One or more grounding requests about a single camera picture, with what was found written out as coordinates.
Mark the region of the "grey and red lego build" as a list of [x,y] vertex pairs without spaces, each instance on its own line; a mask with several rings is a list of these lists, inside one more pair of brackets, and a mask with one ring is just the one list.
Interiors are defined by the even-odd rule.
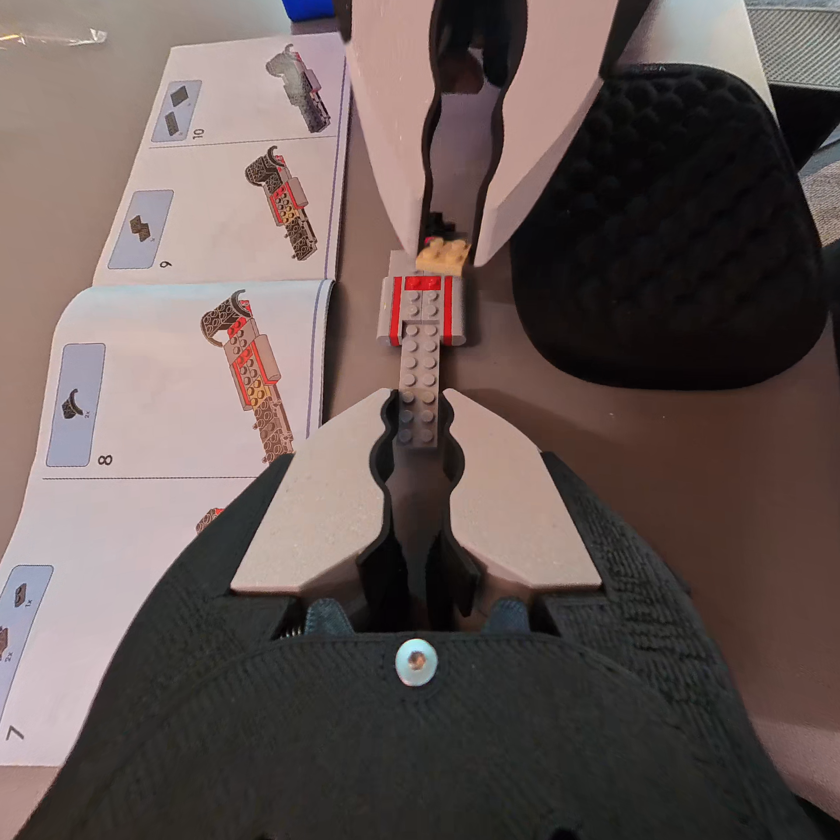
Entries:
[[[429,237],[466,238],[440,212],[427,216]],[[376,339],[401,353],[398,375],[398,429],[403,448],[432,450],[438,444],[440,355],[466,343],[466,293],[460,276],[418,271],[416,256],[393,250],[383,278]]]

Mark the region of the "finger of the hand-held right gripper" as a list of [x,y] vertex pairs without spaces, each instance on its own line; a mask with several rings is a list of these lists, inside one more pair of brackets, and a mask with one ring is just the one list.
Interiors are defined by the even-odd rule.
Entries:
[[439,115],[432,46],[440,2],[342,1],[341,37],[375,182],[408,253],[423,245]]
[[507,2],[507,76],[490,117],[474,264],[483,266],[539,199],[592,105],[616,1]]

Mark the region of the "clear plastic bag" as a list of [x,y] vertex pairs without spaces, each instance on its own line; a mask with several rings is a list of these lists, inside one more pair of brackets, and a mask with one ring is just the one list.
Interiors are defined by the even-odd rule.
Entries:
[[84,24],[2,21],[1,52],[103,46],[109,40],[106,30]]

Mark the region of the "open instruction booklet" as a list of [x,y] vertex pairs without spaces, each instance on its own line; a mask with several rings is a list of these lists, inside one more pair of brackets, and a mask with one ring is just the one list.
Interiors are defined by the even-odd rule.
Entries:
[[2,768],[66,761],[166,569],[321,424],[350,76],[337,33],[174,47],[52,343],[2,560]]

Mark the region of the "blue plastic bin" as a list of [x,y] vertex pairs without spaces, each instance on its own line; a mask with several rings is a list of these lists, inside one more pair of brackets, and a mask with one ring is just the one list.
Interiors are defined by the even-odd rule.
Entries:
[[282,1],[294,35],[319,34],[338,29],[333,1]]

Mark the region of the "black cushion pad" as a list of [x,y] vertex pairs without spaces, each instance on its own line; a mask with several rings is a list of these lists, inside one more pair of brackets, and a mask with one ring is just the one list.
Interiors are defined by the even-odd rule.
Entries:
[[513,298],[555,368],[717,391],[790,369],[828,316],[822,247],[774,116],[717,68],[609,78],[511,238]]

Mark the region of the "tan square lego plate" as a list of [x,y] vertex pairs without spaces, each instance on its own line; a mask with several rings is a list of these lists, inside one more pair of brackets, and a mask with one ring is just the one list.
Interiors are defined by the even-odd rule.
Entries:
[[470,243],[462,238],[429,237],[416,256],[415,268],[434,274],[460,276],[469,252]]

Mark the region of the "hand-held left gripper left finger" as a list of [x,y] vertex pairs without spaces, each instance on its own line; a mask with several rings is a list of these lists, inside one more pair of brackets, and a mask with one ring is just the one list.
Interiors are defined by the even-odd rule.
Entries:
[[246,595],[337,600],[357,627],[408,624],[406,562],[386,481],[397,391],[382,388],[330,419],[296,454],[231,583]]

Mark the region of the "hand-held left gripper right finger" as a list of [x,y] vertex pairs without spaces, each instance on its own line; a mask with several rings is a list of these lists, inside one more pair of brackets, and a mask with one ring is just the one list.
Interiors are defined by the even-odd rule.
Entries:
[[448,494],[429,551],[429,618],[486,621],[516,598],[593,593],[602,577],[544,453],[503,417],[444,392]]

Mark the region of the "grey mesh chair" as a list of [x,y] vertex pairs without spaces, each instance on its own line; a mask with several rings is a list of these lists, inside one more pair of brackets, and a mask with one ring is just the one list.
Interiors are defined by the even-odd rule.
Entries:
[[838,1],[745,4],[770,84],[838,91]]

